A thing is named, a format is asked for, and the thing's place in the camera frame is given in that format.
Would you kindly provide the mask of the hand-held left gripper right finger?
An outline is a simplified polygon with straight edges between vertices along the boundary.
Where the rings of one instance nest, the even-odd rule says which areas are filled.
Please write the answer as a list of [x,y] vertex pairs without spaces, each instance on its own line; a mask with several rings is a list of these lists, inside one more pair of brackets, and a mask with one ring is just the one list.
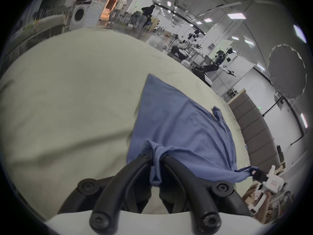
[[161,200],[172,214],[190,211],[196,234],[216,234],[222,226],[220,213],[252,218],[230,182],[199,178],[171,155],[162,155],[160,165]]

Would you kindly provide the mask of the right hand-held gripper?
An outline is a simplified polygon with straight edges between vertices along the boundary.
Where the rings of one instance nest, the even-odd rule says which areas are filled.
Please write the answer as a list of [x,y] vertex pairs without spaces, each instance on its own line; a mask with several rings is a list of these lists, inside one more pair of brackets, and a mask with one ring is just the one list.
[[253,170],[253,181],[257,181],[255,190],[253,192],[254,199],[249,205],[251,212],[258,212],[266,200],[265,192],[277,194],[284,186],[284,180],[275,174],[276,167],[272,165],[269,172],[266,174],[262,170]]

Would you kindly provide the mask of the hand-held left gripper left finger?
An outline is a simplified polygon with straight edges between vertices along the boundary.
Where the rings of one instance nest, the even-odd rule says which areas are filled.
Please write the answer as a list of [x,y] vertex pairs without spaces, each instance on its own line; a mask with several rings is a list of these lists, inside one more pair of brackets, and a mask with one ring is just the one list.
[[83,179],[59,209],[59,214],[92,210],[89,226],[94,231],[116,231],[121,210],[141,214],[151,198],[152,154],[143,154],[115,176]]

